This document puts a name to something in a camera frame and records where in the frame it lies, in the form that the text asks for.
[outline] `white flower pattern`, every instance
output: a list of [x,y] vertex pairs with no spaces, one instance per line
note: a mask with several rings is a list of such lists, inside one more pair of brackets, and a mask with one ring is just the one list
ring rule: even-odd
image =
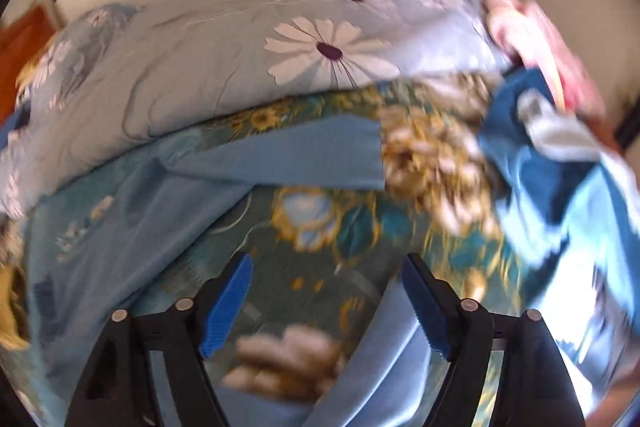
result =
[[349,0],[360,8],[368,10],[380,19],[393,19],[399,17],[398,5],[394,0]]
[[114,202],[113,196],[105,196],[91,210],[89,217],[82,220],[81,223],[72,221],[66,227],[65,233],[56,238],[56,246],[60,249],[58,261],[62,263],[67,259],[68,254],[74,249],[87,232],[104,216],[104,213],[111,207]]
[[87,21],[93,27],[102,26],[109,19],[109,13],[103,8],[98,8],[89,14]]
[[18,179],[20,178],[20,173],[18,169],[14,169],[12,173],[9,175],[9,179],[7,180],[7,185],[5,186],[4,194],[5,201],[4,208],[6,209],[7,215],[13,219],[14,221],[17,219],[21,219],[24,217],[24,213],[22,212],[22,206],[20,205],[20,187],[18,184]]
[[67,54],[72,50],[71,41],[62,41],[54,43],[51,48],[42,56],[38,68],[33,74],[33,83],[31,84],[31,95],[37,93],[38,89],[43,86],[47,78],[53,74],[58,65],[65,60]]
[[318,65],[312,89],[325,90],[337,83],[340,89],[366,86],[374,81],[391,80],[400,74],[395,64],[367,52],[383,50],[391,43],[380,39],[357,42],[362,29],[343,21],[336,28],[330,19],[296,17],[293,25],[281,23],[274,30],[291,41],[267,38],[264,49],[295,55],[271,67],[268,72],[278,86],[284,86]]

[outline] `pink cloth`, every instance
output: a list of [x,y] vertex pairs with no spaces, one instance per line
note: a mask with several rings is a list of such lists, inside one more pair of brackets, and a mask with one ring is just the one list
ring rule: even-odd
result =
[[496,44],[512,58],[519,56],[526,67],[540,67],[559,109],[604,116],[604,101],[582,61],[535,1],[484,0],[484,4]]

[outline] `yellow cloth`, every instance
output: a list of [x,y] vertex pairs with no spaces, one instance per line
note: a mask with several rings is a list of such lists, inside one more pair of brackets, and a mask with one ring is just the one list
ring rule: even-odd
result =
[[0,267],[0,344],[5,349],[22,350],[29,346],[26,337],[24,273],[15,264]]

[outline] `green floral blanket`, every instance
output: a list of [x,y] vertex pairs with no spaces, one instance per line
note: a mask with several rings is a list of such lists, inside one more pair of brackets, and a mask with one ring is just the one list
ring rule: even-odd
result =
[[[425,118],[432,126],[434,122],[457,126],[454,115],[441,112],[446,100],[438,100],[438,108],[433,105],[435,100],[433,90],[424,84],[394,81],[354,92],[284,99],[162,137],[43,202],[31,217],[26,254],[32,259],[49,256],[63,262],[74,244],[100,220],[117,188],[149,156],[185,155],[343,113],[370,118],[392,115],[391,120],[397,120],[404,112],[410,126]],[[422,132],[415,125],[412,129]],[[397,146],[406,133],[396,135]],[[389,176],[392,168],[418,162],[415,155],[396,149],[394,159],[388,165],[385,162]],[[453,150],[447,153],[458,158]],[[499,230],[486,230],[486,219],[476,223],[469,218],[452,233],[446,219],[434,216],[434,202],[439,200],[420,192],[424,179],[418,180],[418,189],[415,183],[408,186],[405,178],[398,183],[394,186],[390,181],[389,190],[383,193],[258,187],[161,274],[137,301],[134,312],[162,311],[177,298],[194,295],[205,280],[219,274],[233,252],[250,253],[255,261],[254,283],[225,347],[207,362],[212,381],[220,381],[237,365],[239,337],[277,334],[293,323],[325,331],[340,342],[345,354],[353,353],[389,278],[410,251],[420,252],[436,277],[448,280],[459,295],[481,300],[490,311],[519,314],[526,270]],[[433,192],[433,187],[430,184],[424,190]],[[478,197],[484,201],[488,195]],[[0,360],[41,422],[59,425],[62,418],[50,413],[43,399],[46,382],[36,380],[30,372],[30,352],[2,351]],[[432,357],[431,366],[423,404],[412,425],[422,425],[446,373],[447,365],[439,357]],[[499,374],[496,356],[476,418],[478,426],[488,423]]]

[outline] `white daisy print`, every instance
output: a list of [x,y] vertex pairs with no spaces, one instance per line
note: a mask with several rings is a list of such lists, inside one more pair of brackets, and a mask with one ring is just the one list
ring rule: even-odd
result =
[[42,56],[38,63],[38,68],[33,74],[33,83],[31,84],[31,95],[37,93],[38,89],[47,81],[50,75],[56,71],[58,65],[65,60],[66,56],[72,50],[71,41],[62,41],[53,44],[49,50]]
[[103,8],[99,8],[98,10],[94,10],[89,14],[87,21],[91,26],[102,26],[109,19],[109,13]]
[[458,10],[465,6],[464,0],[422,0],[427,8],[443,8],[444,10]]
[[400,74],[395,64],[368,53],[388,48],[391,43],[380,39],[358,42],[362,29],[348,21],[337,28],[330,19],[316,19],[313,24],[305,17],[296,17],[292,22],[274,28],[290,41],[267,38],[264,46],[271,52],[294,54],[269,69],[278,86],[289,84],[316,65],[311,85],[314,90],[331,88],[334,79],[340,89],[349,89]]
[[369,10],[380,19],[399,17],[398,6],[394,0],[349,0],[355,6]]

